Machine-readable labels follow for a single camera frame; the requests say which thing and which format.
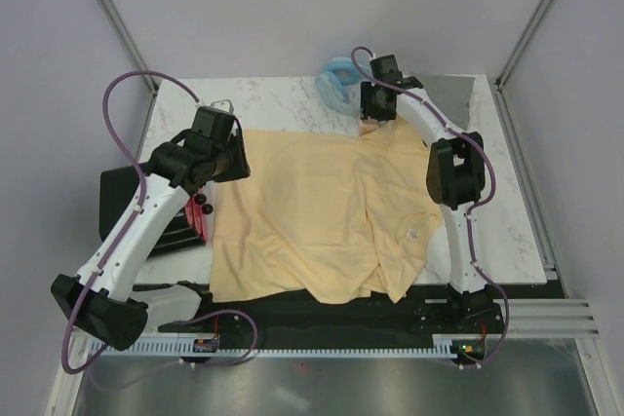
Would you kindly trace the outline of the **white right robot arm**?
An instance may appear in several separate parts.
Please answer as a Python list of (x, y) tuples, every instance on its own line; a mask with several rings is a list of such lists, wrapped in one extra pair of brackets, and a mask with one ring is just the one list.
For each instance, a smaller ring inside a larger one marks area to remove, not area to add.
[(478, 207), (491, 168), (476, 132), (455, 125), (422, 88), (408, 90), (407, 79), (389, 88), (365, 81), (360, 85), (361, 116), (377, 121), (407, 121), (429, 149), (426, 188), (440, 206), (450, 259), (449, 285), (459, 294), (477, 293), (486, 280), (477, 271), (477, 242), (472, 210)]

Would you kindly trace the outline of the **yellow t shirt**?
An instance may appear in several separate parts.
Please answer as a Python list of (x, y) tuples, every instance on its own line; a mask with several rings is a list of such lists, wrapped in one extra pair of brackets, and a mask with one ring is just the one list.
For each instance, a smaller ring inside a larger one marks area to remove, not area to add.
[(295, 290), (325, 304), (407, 294), (443, 221), (410, 124), (359, 137), (247, 131), (245, 144), (250, 176), (216, 191), (216, 302)]

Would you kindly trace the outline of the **black pink drawer organizer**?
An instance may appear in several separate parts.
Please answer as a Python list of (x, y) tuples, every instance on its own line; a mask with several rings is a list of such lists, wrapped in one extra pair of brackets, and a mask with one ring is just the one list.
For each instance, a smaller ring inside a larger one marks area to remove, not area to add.
[[(112, 231), (137, 188), (138, 176), (133, 167), (107, 170), (100, 174), (98, 232), (102, 241)], [(207, 193), (200, 189), (167, 225), (149, 257), (204, 246), (210, 239), (208, 216), (213, 211)]]

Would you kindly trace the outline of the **small pink cube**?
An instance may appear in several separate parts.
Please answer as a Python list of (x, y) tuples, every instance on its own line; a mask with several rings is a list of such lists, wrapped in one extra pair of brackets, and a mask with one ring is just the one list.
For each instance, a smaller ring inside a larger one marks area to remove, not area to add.
[(380, 127), (380, 123), (375, 119), (365, 119), (359, 121), (359, 136), (375, 132)]

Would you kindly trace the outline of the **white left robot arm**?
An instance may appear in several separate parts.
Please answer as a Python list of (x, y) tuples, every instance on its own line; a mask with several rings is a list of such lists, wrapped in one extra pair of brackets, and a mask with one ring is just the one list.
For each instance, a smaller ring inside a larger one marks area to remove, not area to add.
[(59, 275), (51, 286), (71, 325), (118, 351), (147, 328), (182, 321), (203, 331), (213, 323), (213, 306), (189, 282), (131, 295), (145, 260), (187, 203), (209, 182), (250, 175), (240, 122), (203, 106), (191, 128), (155, 148), (138, 173), (137, 191), (101, 247), (76, 275)]

